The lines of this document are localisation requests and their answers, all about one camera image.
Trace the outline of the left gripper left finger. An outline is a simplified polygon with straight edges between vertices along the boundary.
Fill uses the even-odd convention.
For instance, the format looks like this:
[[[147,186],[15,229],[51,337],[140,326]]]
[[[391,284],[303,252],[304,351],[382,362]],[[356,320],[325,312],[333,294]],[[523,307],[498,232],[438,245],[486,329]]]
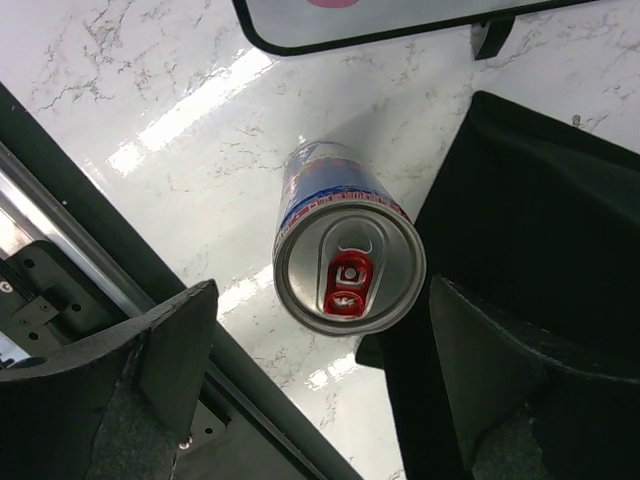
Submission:
[[[141,316],[2,371],[2,478],[173,478],[217,307],[215,282],[203,281]]]

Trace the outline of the water bottle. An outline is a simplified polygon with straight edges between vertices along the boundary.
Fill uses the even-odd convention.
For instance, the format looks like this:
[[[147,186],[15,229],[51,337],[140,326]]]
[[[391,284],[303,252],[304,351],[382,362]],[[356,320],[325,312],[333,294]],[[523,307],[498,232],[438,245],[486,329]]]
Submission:
[[[327,336],[378,333],[417,300],[427,273],[412,221],[345,146],[315,141],[286,162],[274,286],[299,323]]]

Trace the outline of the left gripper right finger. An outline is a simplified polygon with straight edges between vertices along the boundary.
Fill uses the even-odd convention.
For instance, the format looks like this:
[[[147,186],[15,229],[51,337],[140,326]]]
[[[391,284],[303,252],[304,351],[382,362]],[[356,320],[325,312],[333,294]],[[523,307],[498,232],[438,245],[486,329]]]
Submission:
[[[476,479],[636,479],[639,366],[517,319],[436,276],[437,354]]]

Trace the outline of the black canvas bag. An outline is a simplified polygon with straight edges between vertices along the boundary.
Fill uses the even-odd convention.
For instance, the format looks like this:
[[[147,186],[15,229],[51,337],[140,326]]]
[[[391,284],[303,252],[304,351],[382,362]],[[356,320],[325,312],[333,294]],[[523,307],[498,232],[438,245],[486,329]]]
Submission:
[[[462,464],[430,316],[434,277],[569,342],[639,366],[639,158],[476,93],[415,222],[427,277],[410,312],[367,337],[384,370],[406,476]]]

